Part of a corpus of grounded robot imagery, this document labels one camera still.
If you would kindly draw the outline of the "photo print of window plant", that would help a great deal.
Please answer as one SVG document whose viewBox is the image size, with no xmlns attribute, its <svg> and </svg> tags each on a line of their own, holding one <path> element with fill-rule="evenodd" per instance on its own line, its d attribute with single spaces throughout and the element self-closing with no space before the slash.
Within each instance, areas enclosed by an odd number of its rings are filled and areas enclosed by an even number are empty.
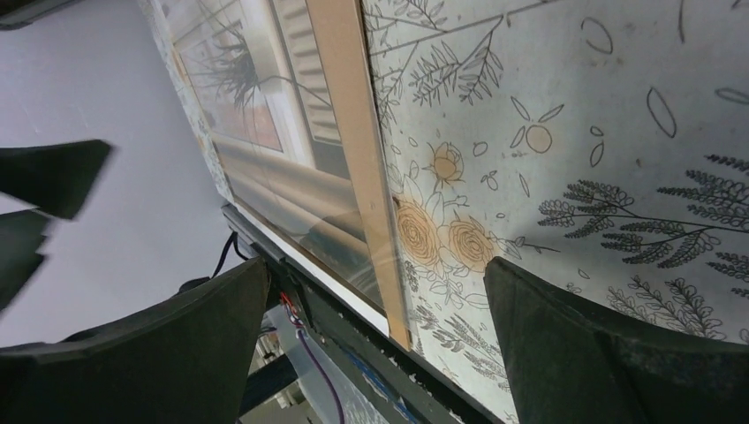
<svg viewBox="0 0 749 424">
<path fill-rule="evenodd" d="M 387 248 L 355 190 L 308 1 L 145 1 L 219 193 L 382 333 Z"/>
</svg>

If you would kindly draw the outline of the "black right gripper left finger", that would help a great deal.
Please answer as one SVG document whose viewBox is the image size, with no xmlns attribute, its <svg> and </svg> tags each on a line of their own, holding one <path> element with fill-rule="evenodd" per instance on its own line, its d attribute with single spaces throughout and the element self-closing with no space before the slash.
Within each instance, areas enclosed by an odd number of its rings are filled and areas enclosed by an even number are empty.
<svg viewBox="0 0 749 424">
<path fill-rule="evenodd" d="M 4 423 L 232 423 L 269 290 L 261 258 L 57 343 L 1 351 Z"/>
</svg>

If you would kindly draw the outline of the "brown cardboard backing board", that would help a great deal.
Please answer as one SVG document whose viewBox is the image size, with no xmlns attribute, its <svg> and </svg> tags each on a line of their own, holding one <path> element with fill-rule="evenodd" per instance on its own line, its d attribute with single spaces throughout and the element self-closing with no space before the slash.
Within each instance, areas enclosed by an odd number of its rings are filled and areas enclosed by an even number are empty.
<svg viewBox="0 0 749 424">
<path fill-rule="evenodd" d="M 388 334 L 409 351 L 412 332 L 401 285 L 392 199 L 384 170 L 361 6 L 358 1 L 310 1 L 307 6 L 381 293 Z"/>
</svg>

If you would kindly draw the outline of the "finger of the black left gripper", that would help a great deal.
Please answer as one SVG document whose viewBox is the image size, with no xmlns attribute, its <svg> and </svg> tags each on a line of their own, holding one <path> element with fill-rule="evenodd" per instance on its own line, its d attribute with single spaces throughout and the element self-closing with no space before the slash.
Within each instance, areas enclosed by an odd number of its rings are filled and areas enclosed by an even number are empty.
<svg viewBox="0 0 749 424">
<path fill-rule="evenodd" d="M 72 220 L 112 156 L 113 146 L 105 140 L 2 148 L 1 192 Z"/>
<path fill-rule="evenodd" d="M 2 312 L 46 259 L 38 250 L 46 241 L 50 221 L 39 209 L 1 214 Z"/>
</svg>

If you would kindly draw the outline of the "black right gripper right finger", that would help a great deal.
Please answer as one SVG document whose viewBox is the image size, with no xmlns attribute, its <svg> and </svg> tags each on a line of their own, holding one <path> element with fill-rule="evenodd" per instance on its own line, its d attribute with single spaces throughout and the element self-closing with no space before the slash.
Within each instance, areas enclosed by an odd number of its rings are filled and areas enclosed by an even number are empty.
<svg viewBox="0 0 749 424">
<path fill-rule="evenodd" d="M 747 422 L 746 346 L 636 320 L 498 257 L 484 283 L 520 422 Z"/>
</svg>

